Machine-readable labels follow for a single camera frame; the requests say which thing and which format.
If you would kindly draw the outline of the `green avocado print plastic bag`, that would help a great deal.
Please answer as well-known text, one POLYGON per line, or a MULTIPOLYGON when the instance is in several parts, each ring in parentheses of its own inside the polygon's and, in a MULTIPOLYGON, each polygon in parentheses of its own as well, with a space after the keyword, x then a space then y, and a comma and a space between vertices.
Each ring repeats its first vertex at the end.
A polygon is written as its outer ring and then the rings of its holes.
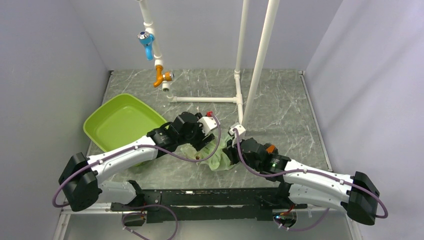
MULTIPOLYGON (((207 160, 197 162, 196 165, 206 165, 214 172, 227 171, 235 167, 237 164, 230 165, 229 158, 223 153, 228 140, 231 140, 231 137, 228 134, 222 134, 216 152, 207 160)), ((214 139, 200 151, 196 151, 190 144, 185 144, 180 148, 180 151, 188 159, 204 159, 213 152, 217 143, 218 140, 214 139)))

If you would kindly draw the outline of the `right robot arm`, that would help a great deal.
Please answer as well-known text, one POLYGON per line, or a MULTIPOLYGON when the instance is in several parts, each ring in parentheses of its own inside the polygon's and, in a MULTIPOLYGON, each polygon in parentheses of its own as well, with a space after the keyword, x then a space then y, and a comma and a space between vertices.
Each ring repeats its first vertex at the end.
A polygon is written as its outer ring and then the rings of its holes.
POLYGON ((363 172, 339 174, 307 166, 279 154, 271 143, 260 144, 253 138, 239 143, 230 139, 223 152, 232 163, 245 163, 254 175, 279 182, 275 200, 282 208, 314 205, 335 209, 368 226, 378 218, 380 192, 363 172))

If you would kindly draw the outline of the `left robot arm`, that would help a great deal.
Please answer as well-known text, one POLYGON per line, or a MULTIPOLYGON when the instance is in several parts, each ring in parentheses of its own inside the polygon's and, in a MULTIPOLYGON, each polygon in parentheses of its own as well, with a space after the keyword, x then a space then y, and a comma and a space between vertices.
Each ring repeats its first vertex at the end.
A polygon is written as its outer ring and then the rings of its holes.
POLYGON ((96 203, 120 203, 137 210, 144 203, 144 194, 137 182, 112 182, 110 177, 164 155, 186 161, 187 158, 175 154, 179 146, 189 144, 199 151, 215 139, 213 131, 220 129, 220 121, 212 112, 202 115, 185 111, 174 121, 117 149, 91 156, 76 153, 58 179, 59 188, 52 205, 69 206, 72 211, 80 212, 96 203))

